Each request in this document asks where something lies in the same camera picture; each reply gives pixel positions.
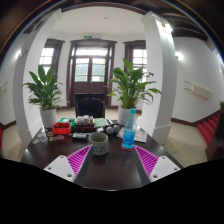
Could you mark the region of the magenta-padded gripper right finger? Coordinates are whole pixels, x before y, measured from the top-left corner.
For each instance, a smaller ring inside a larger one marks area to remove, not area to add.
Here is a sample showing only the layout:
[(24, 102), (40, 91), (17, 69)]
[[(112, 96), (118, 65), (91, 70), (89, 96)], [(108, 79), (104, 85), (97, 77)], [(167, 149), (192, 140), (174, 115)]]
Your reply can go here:
[(142, 183), (152, 183), (180, 170), (180, 167), (167, 156), (156, 156), (148, 150), (135, 145), (137, 168)]

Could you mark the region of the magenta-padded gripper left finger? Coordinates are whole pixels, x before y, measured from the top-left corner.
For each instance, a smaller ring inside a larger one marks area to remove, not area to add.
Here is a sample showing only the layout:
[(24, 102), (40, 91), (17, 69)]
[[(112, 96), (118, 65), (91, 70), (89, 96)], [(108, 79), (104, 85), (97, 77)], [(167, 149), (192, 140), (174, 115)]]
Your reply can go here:
[(85, 146), (69, 156), (59, 155), (44, 170), (67, 181), (74, 182), (78, 177), (87, 157), (91, 154), (91, 145)]

